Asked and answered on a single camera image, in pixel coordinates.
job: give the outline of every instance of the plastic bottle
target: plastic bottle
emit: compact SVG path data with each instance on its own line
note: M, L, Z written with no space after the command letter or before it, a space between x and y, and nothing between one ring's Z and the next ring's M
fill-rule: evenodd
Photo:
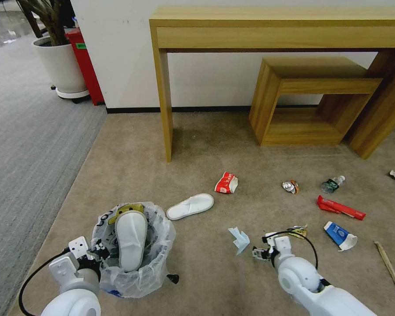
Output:
M344 176L338 176L332 179L328 179L322 183L320 188L325 193L333 193L337 188L339 188L342 183L345 181Z

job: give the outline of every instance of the red box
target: red box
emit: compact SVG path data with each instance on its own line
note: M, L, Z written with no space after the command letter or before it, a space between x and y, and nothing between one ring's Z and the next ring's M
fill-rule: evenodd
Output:
M105 104L104 97L101 92L100 84L98 83L97 76L93 69L91 59L89 58L88 51L86 50L85 41L83 40L82 33L79 28L74 29L66 34L72 44L73 51L75 52L76 59L85 79L86 87L91 95L92 103L94 105Z

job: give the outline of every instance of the plastic bag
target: plastic bag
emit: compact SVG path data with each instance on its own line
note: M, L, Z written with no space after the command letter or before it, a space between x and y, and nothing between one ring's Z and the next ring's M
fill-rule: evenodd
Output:
M166 262L176 237L174 225L158 205L152 202L136 203L144 206L148 221L144 258L137 271L125 272L119 267L115 224L108 223L128 203L119 204L100 216L92 232L91 249L102 258L100 288L121 298L141 298L159 289L167 276L172 277L167 271Z

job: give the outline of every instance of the black baseboard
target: black baseboard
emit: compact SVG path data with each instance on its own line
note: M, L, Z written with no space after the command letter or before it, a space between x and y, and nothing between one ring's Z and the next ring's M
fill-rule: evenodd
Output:
M278 108L315 108L317 104L307 105L278 105ZM175 107L172 112L249 112L250 105L214 106L214 107ZM108 114L118 113L158 113L159 108L107 108Z

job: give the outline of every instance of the white slipper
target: white slipper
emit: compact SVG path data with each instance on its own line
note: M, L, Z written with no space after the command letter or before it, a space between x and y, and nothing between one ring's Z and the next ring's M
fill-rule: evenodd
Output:
M172 206L167 211L170 220L181 219L183 217L201 213L209 210L214 205L214 198L207 193L194 195L179 204Z
M118 216L115 234L118 240L120 268L137 270L144 256L148 222L143 213L127 211Z

